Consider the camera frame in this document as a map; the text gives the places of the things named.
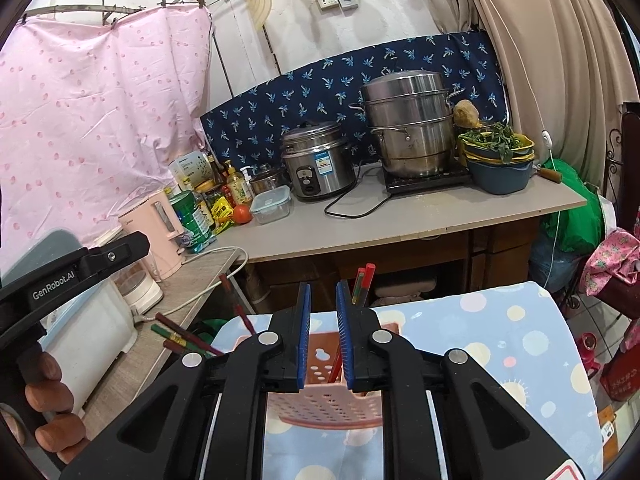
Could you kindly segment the person's left hand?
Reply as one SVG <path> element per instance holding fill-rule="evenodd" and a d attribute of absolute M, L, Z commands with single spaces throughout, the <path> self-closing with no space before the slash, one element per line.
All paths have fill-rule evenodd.
<path fill-rule="evenodd" d="M 37 370 L 37 380 L 25 386 L 25 399 L 33 410 L 52 414 L 52 418 L 36 429 L 35 439 L 44 452 L 55 454 L 68 465 L 90 443 L 86 426 L 73 413 L 73 393 L 62 382 L 62 370 L 56 359 L 40 351 Z"/>

